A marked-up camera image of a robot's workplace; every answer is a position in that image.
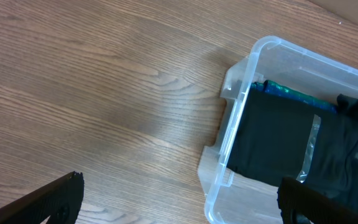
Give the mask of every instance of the clear plastic container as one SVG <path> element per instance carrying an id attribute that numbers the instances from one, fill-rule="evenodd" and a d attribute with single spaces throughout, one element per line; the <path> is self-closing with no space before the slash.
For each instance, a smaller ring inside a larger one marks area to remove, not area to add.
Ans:
<path id="1" fill-rule="evenodd" d="M 357 69 L 278 37 L 258 40 L 250 55 L 226 73 L 221 128 L 215 145 L 204 147 L 198 166 L 211 223 L 282 223 L 276 187 L 226 168 L 250 84 L 266 79 L 332 103 L 340 93 L 358 98 Z"/>

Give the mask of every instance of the wooden floor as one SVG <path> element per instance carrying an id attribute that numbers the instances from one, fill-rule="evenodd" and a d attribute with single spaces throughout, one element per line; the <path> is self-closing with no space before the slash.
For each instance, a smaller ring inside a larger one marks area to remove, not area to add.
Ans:
<path id="1" fill-rule="evenodd" d="M 277 35 L 358 68 L 306 0 L 0 0 L 0 207 L 76 170 L 77 223 L 206 223 L 226 70 Z"/>

